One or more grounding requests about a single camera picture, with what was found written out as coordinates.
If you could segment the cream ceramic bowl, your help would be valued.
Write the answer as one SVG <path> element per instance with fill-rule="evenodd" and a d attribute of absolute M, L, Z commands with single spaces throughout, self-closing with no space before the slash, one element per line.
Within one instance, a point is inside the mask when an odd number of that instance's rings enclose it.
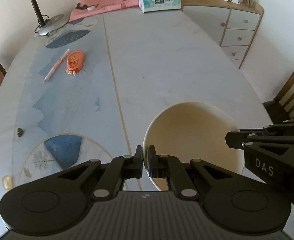
<path fill-rule="evenodd" d="M 172 155 L 182 163 L 201 159 L 242 174 L 244 151 L 229 148 L 228 132 L 239 130 L 236 121 L 207 102 L 184 101 L 168 106 L 149 124 L 144 136 L 144 166 L 148 168 L 148 147 L 157 155 Z"/>

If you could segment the wooden chair dark seat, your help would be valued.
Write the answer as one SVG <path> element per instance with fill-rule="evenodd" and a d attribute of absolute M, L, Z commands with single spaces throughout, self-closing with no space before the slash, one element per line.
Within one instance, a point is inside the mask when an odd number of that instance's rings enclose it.
<path fill-rule="evenodd" d="M 294 119 L 294 71 L 275 98 L 263 105 L 273 124 Z"/>

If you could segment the small dark clip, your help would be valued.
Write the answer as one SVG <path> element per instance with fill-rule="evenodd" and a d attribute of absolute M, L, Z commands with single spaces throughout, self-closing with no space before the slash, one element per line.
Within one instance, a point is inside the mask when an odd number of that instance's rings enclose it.
<path fill-rule="evenodd" d="M 17 128 L 17 136 L 21 137 L 24 134 L 24 130 L 22 128 Z"/>

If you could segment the orange correction tape dispenser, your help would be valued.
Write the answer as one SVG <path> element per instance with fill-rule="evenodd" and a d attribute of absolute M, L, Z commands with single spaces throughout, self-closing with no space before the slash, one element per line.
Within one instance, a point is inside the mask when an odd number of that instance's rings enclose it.
<path fill-rule="evenodd" d="M 82 69 L 85 54 L 82 51 L 74 51 L 67 57 L 67 74 L 74 75 Z"/>

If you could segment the yellow table corner pad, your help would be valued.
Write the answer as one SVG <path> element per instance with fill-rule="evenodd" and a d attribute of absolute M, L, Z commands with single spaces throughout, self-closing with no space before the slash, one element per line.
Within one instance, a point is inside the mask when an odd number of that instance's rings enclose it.
<path fill-rule="evenodd" d="M 13 178 L 12 176 L 6 175 L 2 178 L 2 185 L 6 191 L 13 188 Z"/>

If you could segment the pink pen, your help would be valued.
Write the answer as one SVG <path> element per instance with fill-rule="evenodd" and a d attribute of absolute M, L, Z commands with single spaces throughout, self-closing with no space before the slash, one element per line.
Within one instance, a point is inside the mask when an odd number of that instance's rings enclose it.
<path fill-rule="evenodd" d="M 44 83 L 47 82 L 51 76 L 54 74 L 54 72 L 58 69 L 58 67 L 61 65 L 62 61 L 69 55 L 71 51 L 69 49 L 67 49 L 62 55 L 61 57 L 58 59 L 58 61 L 54 64 L 54 66 L 50 69 L 50 71 L 48 72 L 48 74 L 45 76 L 44 78 Z"/>

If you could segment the white drawer cabinet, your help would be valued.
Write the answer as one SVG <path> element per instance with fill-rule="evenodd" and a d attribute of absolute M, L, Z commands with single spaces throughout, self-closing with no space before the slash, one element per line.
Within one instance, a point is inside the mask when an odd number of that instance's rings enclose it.
<path fill-rule="evenodd" d="M 261 23 L 264 9 L 254 3 L 182 0 L 182 11 L 197 23 L 240 69 Z"/>

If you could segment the pink patterned cloth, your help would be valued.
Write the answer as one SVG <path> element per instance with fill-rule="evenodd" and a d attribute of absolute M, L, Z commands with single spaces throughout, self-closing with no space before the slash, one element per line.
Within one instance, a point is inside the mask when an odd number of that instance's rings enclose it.
<path fill-rule="evenodd" d="M 71 12 L 69 22 L 109 11 L 138 7 L 138 0 L 80 0 Z"/>

